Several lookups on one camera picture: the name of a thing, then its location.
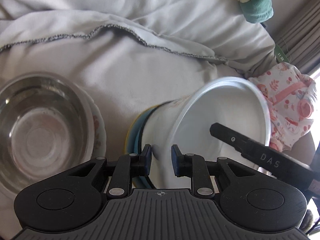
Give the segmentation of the white floral plate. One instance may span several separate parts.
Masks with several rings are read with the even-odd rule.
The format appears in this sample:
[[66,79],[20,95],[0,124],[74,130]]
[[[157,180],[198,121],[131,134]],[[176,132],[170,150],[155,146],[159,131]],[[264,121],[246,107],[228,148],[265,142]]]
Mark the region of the white floral plate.
[[105,123],[100,113],[100,110],[95,104],[94,100],[91,98],[91,96],[87,92],[84,91],[84,93],[86,94],[87,100],[91,108],[91,112],[93,114],[94,129],[95,129],[92,158],[105,157],[106,156]]

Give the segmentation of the white paper cup bowl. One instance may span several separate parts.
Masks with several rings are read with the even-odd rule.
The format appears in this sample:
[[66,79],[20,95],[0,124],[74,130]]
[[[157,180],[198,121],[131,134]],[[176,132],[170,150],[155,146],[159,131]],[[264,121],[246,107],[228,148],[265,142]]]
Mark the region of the white paper cup bowl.
[[154,109],[142,128],[141,145],[152,147],[149,178],[156,188],[188,188],[190,178],[177,178],[171,147],[206,161],[227,157],[254,170],[259,166],[234,148],[244,135],[268,145],[271,135],[267,102],[256,85],[239,77],[224,77],[195,93]]

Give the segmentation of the stainless steel bowl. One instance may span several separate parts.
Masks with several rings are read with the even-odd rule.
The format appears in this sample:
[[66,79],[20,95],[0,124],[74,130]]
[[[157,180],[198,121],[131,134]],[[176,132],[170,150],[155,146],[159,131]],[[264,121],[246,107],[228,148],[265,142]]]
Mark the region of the stainless steel bowl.
[[23,74],[1,88],[1,191],[29,185],[88,161],[94,147],[89,102],[71,81]]

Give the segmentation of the pink floral baby cloth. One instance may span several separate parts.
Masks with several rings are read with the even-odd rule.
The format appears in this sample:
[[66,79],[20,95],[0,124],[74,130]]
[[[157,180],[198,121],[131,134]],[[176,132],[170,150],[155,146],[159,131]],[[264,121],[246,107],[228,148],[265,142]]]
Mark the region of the pink floral baby cloth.
[[262,92],[269,108],[270,147],[279,152],[290,150],[313,124],[316,81],[287,62],[248,80]]

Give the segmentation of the grey sofa blanket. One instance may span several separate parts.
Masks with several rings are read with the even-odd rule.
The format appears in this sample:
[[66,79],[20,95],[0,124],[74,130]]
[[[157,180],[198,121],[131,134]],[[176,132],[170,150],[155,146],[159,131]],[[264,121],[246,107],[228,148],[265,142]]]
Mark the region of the grey sofa blanket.
[[45,71],[82,87],[110,159],[141,111],[221,75],[261,74],[274,46],[236,0],[1,0],[1,79]]

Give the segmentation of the grey curtain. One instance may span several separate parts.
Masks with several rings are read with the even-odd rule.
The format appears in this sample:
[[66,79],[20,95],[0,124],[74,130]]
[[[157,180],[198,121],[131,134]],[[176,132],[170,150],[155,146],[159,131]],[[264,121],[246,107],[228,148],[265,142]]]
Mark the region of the grey curtain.
[[276,45],[300,72],[319,69],[319,0],[310,0],[275,35]]

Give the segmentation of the green towel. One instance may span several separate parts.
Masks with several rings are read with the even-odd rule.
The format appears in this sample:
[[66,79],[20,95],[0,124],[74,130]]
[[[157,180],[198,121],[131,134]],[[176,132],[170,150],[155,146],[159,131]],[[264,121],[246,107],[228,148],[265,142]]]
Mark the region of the green towel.
[[240,7],[249,23],[263,23],[273,16],[272,0],[240,0]]

